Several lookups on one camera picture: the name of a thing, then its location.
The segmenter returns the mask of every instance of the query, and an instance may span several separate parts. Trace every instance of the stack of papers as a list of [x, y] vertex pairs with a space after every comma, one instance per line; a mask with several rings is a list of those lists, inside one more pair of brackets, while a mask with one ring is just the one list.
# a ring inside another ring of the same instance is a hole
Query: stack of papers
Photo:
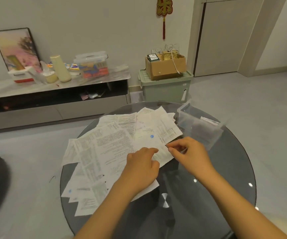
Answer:
[[[77, 139], [70, 139], [62, 166], [78, 163], [62, 197], [78, 202], [75, 216], [91, 215], [106, 198], [120, 177], [128, 153], [142, 147], [158, 148], [152, 159], [164, 166], [173, 156], [166, 144], [182, 135], [174, 123], [174, 113], [161, 106], [157, 110], [143, 108], [125, 115], [107, 115], [96, 128]], [[157, 180], [133, 200], [159, 186]]]

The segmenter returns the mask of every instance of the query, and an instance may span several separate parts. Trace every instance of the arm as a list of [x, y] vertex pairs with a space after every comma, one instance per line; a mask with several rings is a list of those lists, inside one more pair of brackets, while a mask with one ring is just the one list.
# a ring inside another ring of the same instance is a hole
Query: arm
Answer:
[[167, 147], [174, 158], [210, 192], [238, 238], [287, 239], [285, 233], [256, 210], [213, 168], [201, 143], [186, 137], [167, 144]]
[[111, 238], [119, 219], [132, 199], [157, 178], [159, 162], [151, 160], [156, 148], [142, 148], [128, 154], [127, 164], [105, 200], [90, 217], [75, 239]]

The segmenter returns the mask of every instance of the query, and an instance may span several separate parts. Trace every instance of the drawer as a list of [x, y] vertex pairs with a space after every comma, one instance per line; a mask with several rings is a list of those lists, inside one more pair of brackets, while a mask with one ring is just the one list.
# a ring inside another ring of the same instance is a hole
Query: drawer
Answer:
[[94, 100], [55, 105], [63, 119], [105, 114], [126, 105], [126, 96], [112, 96]]
[[62, 120], [54, 106], [0, 112], [0, 129]]

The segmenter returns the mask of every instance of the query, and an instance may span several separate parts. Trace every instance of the painting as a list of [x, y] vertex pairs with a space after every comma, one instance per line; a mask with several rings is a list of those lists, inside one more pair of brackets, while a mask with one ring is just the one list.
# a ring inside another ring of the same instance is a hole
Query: painting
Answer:
[[0, 52], [9, 71], [18, 69], [21, 64], [24, 67], [33, 66], [41, 72], [40, 59], [29, 28], [1, 30]]

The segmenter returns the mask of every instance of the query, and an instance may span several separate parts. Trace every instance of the red tassel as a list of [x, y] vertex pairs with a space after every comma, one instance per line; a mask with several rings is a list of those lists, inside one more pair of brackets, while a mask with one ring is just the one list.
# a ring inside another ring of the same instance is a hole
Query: red tassel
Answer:
[[163, 26], [163, 40], [165, 40], [165, 17], [164, 17], [164, 26]]

